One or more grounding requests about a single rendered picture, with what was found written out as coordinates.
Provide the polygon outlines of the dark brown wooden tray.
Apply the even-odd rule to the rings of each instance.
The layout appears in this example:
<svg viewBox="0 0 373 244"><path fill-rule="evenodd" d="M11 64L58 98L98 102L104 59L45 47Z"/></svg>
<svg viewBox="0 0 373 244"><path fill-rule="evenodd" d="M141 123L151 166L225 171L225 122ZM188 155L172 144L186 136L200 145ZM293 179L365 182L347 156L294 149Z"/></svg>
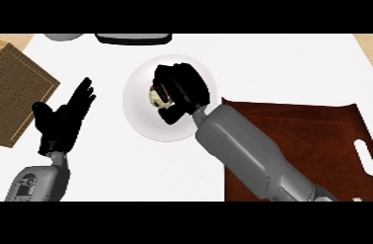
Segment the dark brown wooden tray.
<svg viewBox="0 0 373 244"><path fill-rule="evenodd" d="M373 202L373 176L366 173L356 149L373 136L354 104L325 107L250 102L222 103L244 115L276 141L287 159L310 180L343 201Z"/></svg>

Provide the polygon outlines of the black and grey appliance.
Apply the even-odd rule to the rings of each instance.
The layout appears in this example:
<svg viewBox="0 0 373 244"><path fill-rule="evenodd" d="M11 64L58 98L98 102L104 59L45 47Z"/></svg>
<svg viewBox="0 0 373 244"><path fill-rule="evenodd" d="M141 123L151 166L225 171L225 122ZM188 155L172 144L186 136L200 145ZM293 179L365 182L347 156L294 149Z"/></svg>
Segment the black and grey appliance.
<svg viewBox="0 0 373 244"><path fill-rule="evenodd" d="M96 34L102 43L124 45L155 45L172 41L172 34Z"/></svg>

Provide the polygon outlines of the brown woven placemat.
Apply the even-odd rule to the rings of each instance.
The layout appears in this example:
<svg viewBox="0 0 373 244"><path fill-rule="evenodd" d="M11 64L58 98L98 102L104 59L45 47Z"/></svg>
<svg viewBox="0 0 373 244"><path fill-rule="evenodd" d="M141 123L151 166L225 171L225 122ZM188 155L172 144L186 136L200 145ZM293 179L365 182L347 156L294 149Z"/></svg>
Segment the brown woven placemat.
<svg viewBox="0 0 373 244"><path fill-rule="evenodd" d="M61 82L7 41L0 41L0 146L14 147Z"/></svg>

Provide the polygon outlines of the cream frosted cupcake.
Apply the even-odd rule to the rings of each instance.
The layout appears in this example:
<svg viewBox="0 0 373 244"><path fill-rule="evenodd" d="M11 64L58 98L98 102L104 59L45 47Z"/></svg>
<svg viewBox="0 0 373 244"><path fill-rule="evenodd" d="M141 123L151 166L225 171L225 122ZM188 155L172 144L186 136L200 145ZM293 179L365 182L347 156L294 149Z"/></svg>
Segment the cream frosted cupcake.
<svg viewBox="0 0 373 244"><path fill-rule="evenodd" d="M169 109L172 107L172 105L175 104L172 96L169 96L167 101L163 100L163 98L155 90L155 87L151 87L150 101L151 101L151 105L154 107L157 107L158 109Z"/></svg>

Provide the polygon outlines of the white oval plate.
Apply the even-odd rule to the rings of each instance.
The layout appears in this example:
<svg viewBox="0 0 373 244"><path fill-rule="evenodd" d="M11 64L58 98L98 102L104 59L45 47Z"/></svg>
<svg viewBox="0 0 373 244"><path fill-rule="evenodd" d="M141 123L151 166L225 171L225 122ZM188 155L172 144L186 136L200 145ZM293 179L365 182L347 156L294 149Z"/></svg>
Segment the white oval plate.
<svg viewBox="0 0 373 244"><path fill-rule="evenodd" d="M213 74L204 64L186 55L169 54L148 60L135 70L124 88L123 108L129 123L136 131L150 139L173 142L189 138L197 132L197 125L189 114L185 114L176 124L167 124L158 109L151 104L150 92L154 85L155 70L160 64L173 66L189 63L198 71L210 92L210 114L219 105L217 86Z"/></svg>

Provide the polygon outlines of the grey round bowl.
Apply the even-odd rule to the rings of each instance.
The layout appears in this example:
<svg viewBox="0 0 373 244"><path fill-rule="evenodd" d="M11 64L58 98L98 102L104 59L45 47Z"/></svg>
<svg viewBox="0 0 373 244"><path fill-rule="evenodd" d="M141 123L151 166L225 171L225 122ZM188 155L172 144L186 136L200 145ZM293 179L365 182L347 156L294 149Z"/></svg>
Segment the grey round bowl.
<svg viewBox="0 0 373 244"><path fill-rule="evenodd" d="M71 41L83 34L45 34L52 41Z"/></svg>

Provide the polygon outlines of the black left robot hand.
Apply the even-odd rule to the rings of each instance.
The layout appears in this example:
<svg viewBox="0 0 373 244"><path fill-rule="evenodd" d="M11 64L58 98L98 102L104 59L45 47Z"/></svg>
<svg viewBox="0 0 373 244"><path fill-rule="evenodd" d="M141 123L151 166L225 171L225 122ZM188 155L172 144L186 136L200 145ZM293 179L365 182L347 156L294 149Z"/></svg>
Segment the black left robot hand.
<svg viewBox="0 0 373 244"><path fill-rule="evenodd" d="M70 153L73 150L95 98L92 80L85 78L68 103L57 111L43 102L33 105L36 127L43 135L39 151L43 156L51 156L54 152Z"/></svg>

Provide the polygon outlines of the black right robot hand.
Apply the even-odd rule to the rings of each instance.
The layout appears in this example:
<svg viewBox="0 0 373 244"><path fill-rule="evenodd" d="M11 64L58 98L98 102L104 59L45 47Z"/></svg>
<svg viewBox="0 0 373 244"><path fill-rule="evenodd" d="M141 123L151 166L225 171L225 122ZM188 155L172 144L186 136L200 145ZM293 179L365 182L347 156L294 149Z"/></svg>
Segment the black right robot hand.
<svg viewBox="0 0 373 244"><path fill-rule="evenodd" d="M185 114L194 115L208 106L207 84L191 64L160 65L155 70L154 86L163 101L175 101L167 109L160 109L167 124L175 124Z"/></svg>

